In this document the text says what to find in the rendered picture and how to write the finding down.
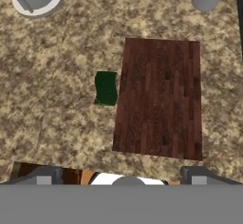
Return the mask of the white and grey round object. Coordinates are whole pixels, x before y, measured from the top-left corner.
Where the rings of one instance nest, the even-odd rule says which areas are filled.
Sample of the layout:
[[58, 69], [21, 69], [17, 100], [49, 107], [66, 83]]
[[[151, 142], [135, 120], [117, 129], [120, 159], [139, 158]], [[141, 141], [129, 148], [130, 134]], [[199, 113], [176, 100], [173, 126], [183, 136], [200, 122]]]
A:
[[98, 173], [92, 178], [90, 185], [164, 185], [164, 182], [160, 179], [146, 177]]

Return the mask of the black flat appliance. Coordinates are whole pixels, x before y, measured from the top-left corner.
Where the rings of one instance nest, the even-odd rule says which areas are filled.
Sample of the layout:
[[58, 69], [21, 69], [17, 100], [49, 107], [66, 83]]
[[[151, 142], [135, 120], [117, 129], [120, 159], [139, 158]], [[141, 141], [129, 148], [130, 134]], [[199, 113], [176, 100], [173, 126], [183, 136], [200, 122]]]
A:
[[236, 4], [237, 4], [237, 13], [238, 13], [241, 54], [242, 54], [242, 61], [243, 61], [243, 0], [236, 0]]

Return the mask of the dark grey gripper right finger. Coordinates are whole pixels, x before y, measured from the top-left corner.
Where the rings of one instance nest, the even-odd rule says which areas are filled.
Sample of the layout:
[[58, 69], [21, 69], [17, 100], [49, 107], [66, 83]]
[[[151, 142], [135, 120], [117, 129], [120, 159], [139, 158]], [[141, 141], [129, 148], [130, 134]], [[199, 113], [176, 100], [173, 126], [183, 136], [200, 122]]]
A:
[[236, 185], [237, 181], [229, 178], [220, 177], [214, 174], [203, 166], [182, 166], [180, 168], [182, 175], [181, 184], [187, 185], [218, 185], [218, 184], [230, 184]]

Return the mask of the dark green sponge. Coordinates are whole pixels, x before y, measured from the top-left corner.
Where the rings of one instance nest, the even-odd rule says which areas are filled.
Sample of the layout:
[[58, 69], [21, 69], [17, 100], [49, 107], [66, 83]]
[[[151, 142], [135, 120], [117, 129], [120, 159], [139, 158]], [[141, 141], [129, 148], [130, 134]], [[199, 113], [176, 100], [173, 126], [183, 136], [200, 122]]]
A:
[[95, 76], [96, 98], [94, 104], [114, 106], [118, 99], [117, 73], [98, 71]]

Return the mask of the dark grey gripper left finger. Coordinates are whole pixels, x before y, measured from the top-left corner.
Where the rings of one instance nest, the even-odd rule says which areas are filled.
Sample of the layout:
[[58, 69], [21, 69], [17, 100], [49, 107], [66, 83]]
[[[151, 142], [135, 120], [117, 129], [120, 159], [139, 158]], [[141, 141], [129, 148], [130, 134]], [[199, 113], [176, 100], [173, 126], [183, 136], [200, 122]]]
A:
[[5, 182], [5, 185], [58, 185], [63, 184], [63, 169], [61, 167], [41, 166], [24, 177]]

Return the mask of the dark wooden cutting board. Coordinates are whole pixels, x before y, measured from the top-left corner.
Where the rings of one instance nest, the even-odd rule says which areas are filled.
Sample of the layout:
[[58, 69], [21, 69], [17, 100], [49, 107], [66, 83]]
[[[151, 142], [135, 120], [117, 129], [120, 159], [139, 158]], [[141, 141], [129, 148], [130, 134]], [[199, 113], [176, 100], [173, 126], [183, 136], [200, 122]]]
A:
[[125, 40], [112, 149], [202, 160], [200, 43]]

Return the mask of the brown wooden cupboard front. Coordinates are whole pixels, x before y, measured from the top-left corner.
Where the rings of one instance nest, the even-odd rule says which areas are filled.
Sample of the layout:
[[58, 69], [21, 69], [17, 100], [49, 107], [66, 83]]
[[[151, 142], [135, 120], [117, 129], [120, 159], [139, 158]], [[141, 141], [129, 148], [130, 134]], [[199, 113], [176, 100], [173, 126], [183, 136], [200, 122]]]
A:
[[[38, 164], [15, 162], [10, 174], [10, 178], [24, 177], [31, 173], [38, 167]], [[96, 175], [94, 171], [90, 170], [79, 170], [79, 169], [63, 169], [62, 179], [64, 184], [80, 184], [88, 185], [91, 179]]]

